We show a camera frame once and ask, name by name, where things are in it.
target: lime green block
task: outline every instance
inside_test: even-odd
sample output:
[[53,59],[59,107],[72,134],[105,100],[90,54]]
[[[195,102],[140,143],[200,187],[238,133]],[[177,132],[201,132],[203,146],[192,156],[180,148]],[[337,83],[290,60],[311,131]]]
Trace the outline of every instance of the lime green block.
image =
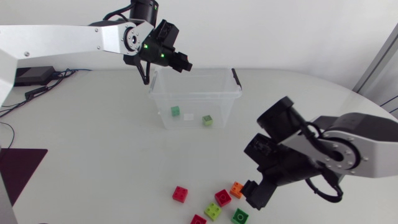
[[249,215],[238,208],[231,221],[235,224],[245,224],[248,218]]
[[205,214],[213,221],[215,221],[221,213],[221,208],[215,203],[211,203],[205,210]]
[[211,124],[213,124],[213,119],[211,118],[210,115],[204,116],[204,117],[202,117],[201,119],[202,119],[203,124],[204,124],[205,126],[210,126]]
[[178,116],[180,115],[180,107],[179,106],[173,106],[172,107],[172,116]]

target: red cube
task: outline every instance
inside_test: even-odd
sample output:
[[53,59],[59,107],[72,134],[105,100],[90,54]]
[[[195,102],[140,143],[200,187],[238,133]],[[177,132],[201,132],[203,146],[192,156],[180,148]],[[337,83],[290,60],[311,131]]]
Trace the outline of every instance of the red cube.
[[200,217],[199,215],[193,216],[191,224],[206,224],[207,220]]
[[184,203],[185,198],[187,197],[188,194],[188,190],[183,188],[183,187],[179,187],[177,186],[175,188],[174,194],[173,194],[173,199],[177,200],[181,203]]
[[215,194],[215,198],[220,207],[232,201],[232,198],[229,196],[228,192],[225,189]]

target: lego brick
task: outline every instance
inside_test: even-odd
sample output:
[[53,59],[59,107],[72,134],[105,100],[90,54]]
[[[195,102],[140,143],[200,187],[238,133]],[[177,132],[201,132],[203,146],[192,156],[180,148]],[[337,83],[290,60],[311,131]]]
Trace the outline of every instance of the lego brick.
[[238,208],[238,209],[236,209],[236,212],[235,212],[234,216],[232,217],[231,221],[235,224],[245,224],[246,221],[248,220],[248,218],[249,218],[249,215]]
[[206,224],[207,220],[200,217],[199,215],[194,215],[191,224]]
[[215,194],[215,198],[221,207],[230,203],[232,200],[231,196],[229,196],[228,192],[225,189]]
[[241,185],[238,182],[235,182],[234,185],[232,185],[229,193],[240,199],[242,197],[242,193],[241,193],[242,188],[243,188],[243,185]]
[[175,191],[174,191],[174,194],[173,194],[173,199],[177,200],[177,201],[179,201],[181,203],[184,203],[185,198],[187,197],[187,195],[188,195],[188,190],[187,189],[177,186],[175,188]]
[[205,210],[205,214],[212,220],[215,221],[221,213],[221,208],[215,203],[211,203]]
[[210,126],[211,124],[213,124],[213,119],[211,118],[210,115],[206,115],[206,116],[202,117],[201,119],[205,126]]
[[172,116],[180,115],[180,107],[179,106],[173,106],[173,107],[171,107],[171,110],[172,110]]

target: transparent plastic container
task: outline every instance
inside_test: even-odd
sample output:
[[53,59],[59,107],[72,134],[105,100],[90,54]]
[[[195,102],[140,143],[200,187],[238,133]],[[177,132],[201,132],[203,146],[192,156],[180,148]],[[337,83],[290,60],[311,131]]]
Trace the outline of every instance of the transparent plastic container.
[[[149,98],[155,100],[167,129],[223,128],[234,100],[242,88],[233,69],[193,69],[179,73],[168,68],[155,71]],[[178,106],[180,115],[172,116]],[[205,126],[202,117],[210,115],[213,124]]]

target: white table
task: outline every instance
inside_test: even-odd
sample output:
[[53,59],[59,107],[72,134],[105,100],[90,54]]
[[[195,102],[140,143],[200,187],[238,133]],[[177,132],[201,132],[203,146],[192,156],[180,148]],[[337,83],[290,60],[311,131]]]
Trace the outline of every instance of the white table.
[[[324,80],[277,70],[237,72],[243,96],[224,129],[166,130],[135,71],[79,72],[7,115],[2,121],[16,130],[13,147],[49,150],[14,206],[19,223],[206,218],[203,211],[216,192],[229,191],[234,181],[261,181],[243,150],[256,133],[265,133],[258,116],[286,95],[307,120],[354,111],[395,119]],[[6,103],[22,101],[30,89],[15,88]],[[11,134],[3,133],[0,140],[7,144]],[[314,182],[326,187],[321,177]],[[184,204],[172,199],[176,185],[189,190]],[[230,223],[239,207],[249,214],[248,223],[397,223],[398,177],[347,176],[341,187],[345,195],[337,204],[314,195],[305,182],[279,187],[261,211],[233,197],[216,222]]]

